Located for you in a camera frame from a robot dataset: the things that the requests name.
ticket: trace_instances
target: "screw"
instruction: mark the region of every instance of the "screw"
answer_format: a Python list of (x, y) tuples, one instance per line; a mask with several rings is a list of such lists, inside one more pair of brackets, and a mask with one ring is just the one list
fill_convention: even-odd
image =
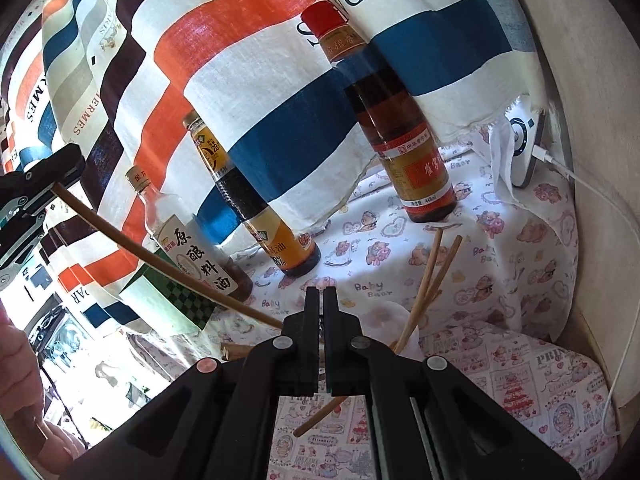
[(200, 359), (200, 361), (198, 361), (198, 364), (196, 364), (196, 370), (201, 374), (210, 374), (211, 372), (215, 372), (216, 368), (218, 368), (218, 363), (211, 357)]
[(434, 355), (427, 359), (427, 366), (431, 368), (431, 370), (440, 372), (447, 367), (447, 360), (439, 355)]
[(357, 348), (358, 350), (369, 348), (370, 345), (370, 339), (368, 337), (364, 337), (363, 335), (357, 335), (351, 340), (351, 346)]
[(281, 335), (273, 340), (273, 345), (278, 350), (284, 350), (285, 348), (290, 348), (290, 346), (293, 345), (293, 339), (286, 335)]

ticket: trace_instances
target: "gold bottle cap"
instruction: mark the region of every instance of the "gold bottle cap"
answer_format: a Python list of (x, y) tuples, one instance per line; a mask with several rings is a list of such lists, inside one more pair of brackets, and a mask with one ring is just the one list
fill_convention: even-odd
[(151, 179), (146, 176), (145, 170), (142, 170), (139, 166), (133, 166), (129, 171), (127, 171), (126, 177), (136, 193), (139, 193), (145, 189), (146, 186), (151, 184)]
[(200, 118), (199, 113), (197, 113), (196, 110), (191, 110), (191, 112), (189, 112), (184, 116), (184, 119), (182, 120), (182, 125), (185, 128), (189, 129), (189, 126), (191, 126), (199, 118)]

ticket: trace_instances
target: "glass bottle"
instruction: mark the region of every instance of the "glass bottle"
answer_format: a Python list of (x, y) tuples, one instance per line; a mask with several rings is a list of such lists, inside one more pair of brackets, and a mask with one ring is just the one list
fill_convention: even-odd
[(278, 268), (292, 278), (313, 269), (321, 256), (320, 247), (313, 238), (307, 233), (298, 237), (293, 234), (236, 168), (195, 110), (188, 113), (182, 123), (191, 134), (220, 194)]
[(373, 45), (328, 1), (302, 13), (332, 66), (347, 79), (345, 93), (413, 222), (437, 222), (456, 195), (426, 117)]
[(176, 266), (230, 298), (249, 297), (254, 282), (228, 254), (207, 242), (179, 196), (158, 191), (138, 166), (127, 171), (127, 180), (145, 205), (147, 232)]

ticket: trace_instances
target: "black cable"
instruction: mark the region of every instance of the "black cable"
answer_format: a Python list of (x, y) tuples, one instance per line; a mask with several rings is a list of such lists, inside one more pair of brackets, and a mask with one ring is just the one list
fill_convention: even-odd
[(44, 366), (42, 366), (42, 363), (40, 363), (40, 370), (42, 370), (42, 372), (44, 373), (45, 377), (47, 378), (47, 380), (49, 381), (49, 383), (51, 384), (51, 386), (53, 387), (53, 391), (56, 393), (58, 400), (60, 402), (62, 402), (62, 406), (65, 409), (65, 413), (66, 416), (68, 416), (69, 420), (71, 420), (71, 423), (74, 425), (74, 427), (76, 428), (76, 431), (78, 432), (78, 436), (80, 437), (80, 440), (82, 441), (82, 445), (84, 446), (84, 449), (89, 451), (89, 445), (87, 444), (86, 440), (84, 439), (84, 436), (82, 436), (82, 433), (80, 431), (80, 429), (78, 429), (78, 425), (76, 424), (76, 422), (74, 421), (74, 418), (71, 416), (71, 412), (69, 411), (69, 408), (66, 406), (65, 401), (62, 400), (62, 397), (60, 396), (60, 392), (58, 391), (58, 389), (56, 388), (56, 383), (53, 381), (53, 379), (51, 378), (51, 376), (47, 373), (47, 371), (44, 369)]

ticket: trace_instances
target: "striped curtain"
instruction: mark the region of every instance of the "striped curtain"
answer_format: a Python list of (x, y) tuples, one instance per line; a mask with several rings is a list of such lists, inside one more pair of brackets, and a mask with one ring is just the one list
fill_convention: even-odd
[[(207, 236), (251, 244), (204, 168), (182, 118), (200, 113), (236, 166), (294, 231), (344, 203), (373, 152), (300, 13), (317, 0), (34, 0), (0, 54), (5, 171), (65, 143), (86, 170), (73, 192), (152, 248), (124, 175), (144, 168), (180, 194)], [(452, 140), (546, 97), (516, 0), (330, 0), (374, 43)], [(139, 261), (60, 202), (41, 254), (106, 332), (136, 319), (118, 294)]]

